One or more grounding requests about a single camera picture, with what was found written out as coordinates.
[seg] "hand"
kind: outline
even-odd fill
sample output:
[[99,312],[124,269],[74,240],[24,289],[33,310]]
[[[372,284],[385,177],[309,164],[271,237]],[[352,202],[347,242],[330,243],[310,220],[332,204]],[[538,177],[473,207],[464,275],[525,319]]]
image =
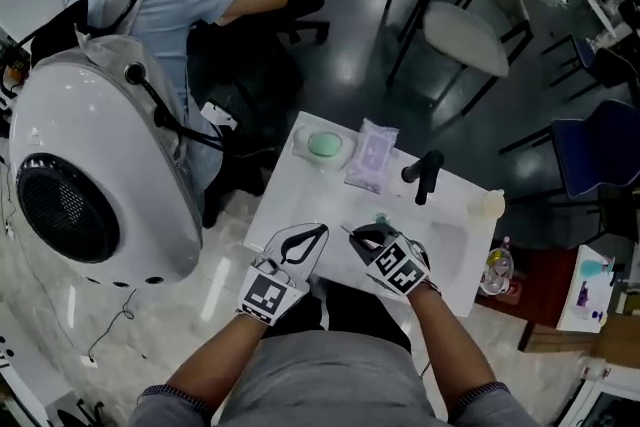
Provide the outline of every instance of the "hand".
[[349,242],[367,265],[367,276],[379,285],[398,295],[409,294],[421,283],[438,291],[424,247],[388,224],[362,226]]
[[308,280],[328,238],[324,224],[300,224],[276,233],[249,267],[238,310],[273,326],[309,292]]

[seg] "white glove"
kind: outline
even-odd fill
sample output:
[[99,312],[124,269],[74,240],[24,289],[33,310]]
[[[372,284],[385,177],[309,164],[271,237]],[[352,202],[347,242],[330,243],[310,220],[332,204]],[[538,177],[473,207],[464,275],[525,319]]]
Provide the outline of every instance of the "white glove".
[[309,292],[309,277],[328,238],[324,224],[300,224],[276,233],[249,267],[238,310],[273,326]]
[[367,266],[367,276],[398,295],[407,295],[420,283],[436,292],[424,247],[385,223],[362,226],[349,236],[351,246]]

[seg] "marble floor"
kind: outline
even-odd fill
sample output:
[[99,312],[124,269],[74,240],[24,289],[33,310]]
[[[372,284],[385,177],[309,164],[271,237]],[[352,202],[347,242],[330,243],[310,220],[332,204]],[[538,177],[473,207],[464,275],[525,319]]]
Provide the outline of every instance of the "marble floor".
[[[89,403],[101,400],[106,413],[124,425],[142,390],[164,382],[177,366],[234,315],[237,294],[254,253],[242,240],[258,200],[236,193],[216,226],[204,233],[204,250],[195,272],[173,285],[137,291],[129,304],[133,320],[121,316],[93,349],[98,365],[80,357],[104,332],[131,291],[94,285],[31,231],[8,202],[2,168],[5,218],[15,237],[0,237],[0,296],[40,350]],[[76,290],[70,314],[69,290]],[[409,308],[385,303],[414,347],[416,371],[428,363],[417,319]],[[581,368],[579,353],[522,354],[516,350],[524,321],[480,306],[462,319],[487,355],[499,379],[541,423],[548,422],[570,393]],[[437,415],[446,418],[431,369],[424,373]]]

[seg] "wrist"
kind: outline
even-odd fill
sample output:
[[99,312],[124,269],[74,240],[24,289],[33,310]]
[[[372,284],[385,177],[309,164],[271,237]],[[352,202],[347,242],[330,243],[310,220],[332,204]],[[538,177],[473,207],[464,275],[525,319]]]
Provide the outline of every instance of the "wrist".
[[440,293],[431,285],[429,285],[428,283],[420,283],[416,288],[409,292],[409,294],[407,295],[407,299],[409,299],[410,303],[413,303],[413,301],[422,297],[428,298],[434,296],[441,297]]

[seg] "blue chair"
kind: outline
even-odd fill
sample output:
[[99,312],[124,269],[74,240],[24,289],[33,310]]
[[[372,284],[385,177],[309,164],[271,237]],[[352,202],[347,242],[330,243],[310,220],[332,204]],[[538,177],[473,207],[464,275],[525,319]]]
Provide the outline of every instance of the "blue chair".
[[600,185],[631,185],[640,175],[640,111],[617,100],[606,100],[585,120],[556,119],[500,150],[504,155],[528,143],[553,142],[562,187],[512,199],[509,203],[566,193],[571,199]]
[[566,36],[547,48],[541,55],[548,54],[554,48],[558,48],[568,42],[571,42],[575,56],[568,61],[563,62],[560,66],[567,66],[569,64],[577,64],[577,66],[558,77],[549,87],[557,86],[560,82],[567,80],[580,70],[584,70],[591,75],[595,82],[571,95],[569,100],[578,98],[599,86],[610,89],[621,84],[627,84],[629,90],[633,94],[633,91],[637,87],[637,74],[635,68],[629,61],[607,48],[600,48],[597,52],[594,52],[591,45],[589,45],[586,40],[576,39],[573,36]]

